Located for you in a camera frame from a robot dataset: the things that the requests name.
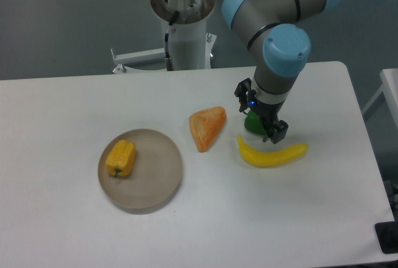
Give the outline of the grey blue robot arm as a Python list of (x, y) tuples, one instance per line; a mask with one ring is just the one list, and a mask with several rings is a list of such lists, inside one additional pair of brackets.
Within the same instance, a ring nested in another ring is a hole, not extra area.
[[(280, 142), (288, 124), (278, 113), (307, 63), (311, 42), (297, 27), (302, 19), (335, 7), (341, 0), (224, 0), (222, 15), (256, 62), (252, 78), (238, 83), (239, 110), (250, 109), (264, 129), (265, 141)], [(177, 60), (182, 48), (171, 41), (180, 25), (206, 19), (214, 0), (150, 0), (153, 11), (165, 21), (164, 59), (169, 71), (182, 69)]]

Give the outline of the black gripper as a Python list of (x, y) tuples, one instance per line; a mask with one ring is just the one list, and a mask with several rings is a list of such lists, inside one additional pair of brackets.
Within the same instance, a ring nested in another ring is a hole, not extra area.
[(234, 91), (235, 97), (239, 100), (239, 112), (243, 113), (250, 108), (257, 114), (264, 127), (263, 142), (271, 141), (277, 144), (282, 141), (287, 133), (289, 125), (278, 118), (278, 113), (285, 100), (278, 99), (278, 102), (263, 102), (262, 92), (251, 89), (251, 79), (246, 78), (240, 81)]

